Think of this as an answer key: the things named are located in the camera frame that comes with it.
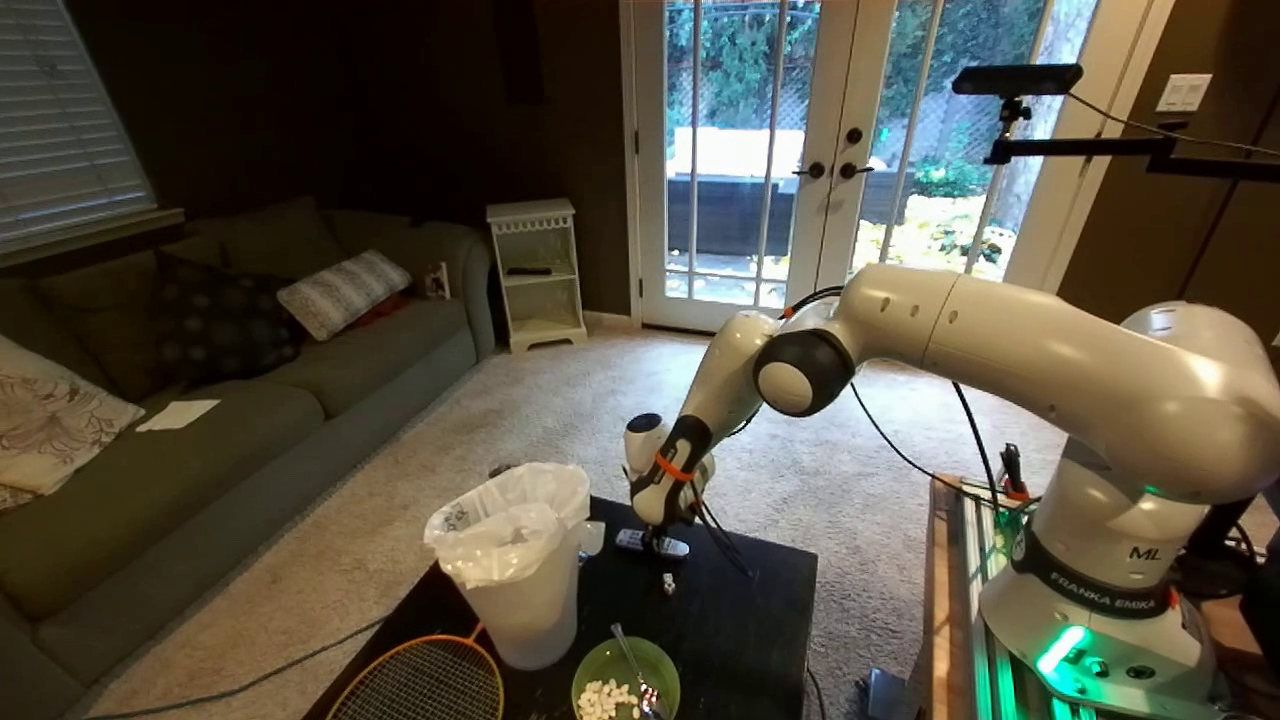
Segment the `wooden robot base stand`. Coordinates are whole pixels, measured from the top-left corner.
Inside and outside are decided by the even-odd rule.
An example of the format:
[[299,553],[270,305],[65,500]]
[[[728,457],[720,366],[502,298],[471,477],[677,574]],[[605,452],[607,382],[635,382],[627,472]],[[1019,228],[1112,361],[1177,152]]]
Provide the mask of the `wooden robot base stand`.
[[[980,619],[980,591],[1003,567],[985,489],[928,489],[923,646],[917,713],[923,720],[1139,720],[1050,696]],[[1251,638],[1240,602],[1184,602],[1215,651],[1207,707],[1159,707],[1154,720],[1280,720],[1280,682]]]

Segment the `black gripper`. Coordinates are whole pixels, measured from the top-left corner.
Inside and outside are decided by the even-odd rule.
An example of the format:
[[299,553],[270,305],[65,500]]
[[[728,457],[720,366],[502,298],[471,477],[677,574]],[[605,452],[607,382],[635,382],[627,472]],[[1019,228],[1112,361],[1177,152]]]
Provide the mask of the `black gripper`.
[[631,514],[649,528],[690,525],[698,515],[698,494],[689,479],[668,479],[655,472],[639,472],[627,486]]

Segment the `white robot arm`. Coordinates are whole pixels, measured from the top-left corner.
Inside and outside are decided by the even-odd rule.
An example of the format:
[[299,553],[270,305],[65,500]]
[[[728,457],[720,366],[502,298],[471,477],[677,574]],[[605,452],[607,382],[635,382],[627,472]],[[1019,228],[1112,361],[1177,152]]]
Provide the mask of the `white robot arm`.
[[797,311],[738,311],[713,335],[677,426],[627,468],[635,515],[690,520],[720,441],[765,409],[823,413],[867,361],[985,388],[1062,433],[980,591],[998,647],[1062,700],[1151,720],[1215,713],[1215,651],[1173,564],[1212,509],[1280,477],[1263,342],[1212,305],[1104,321],[1019,286],[867,263]]

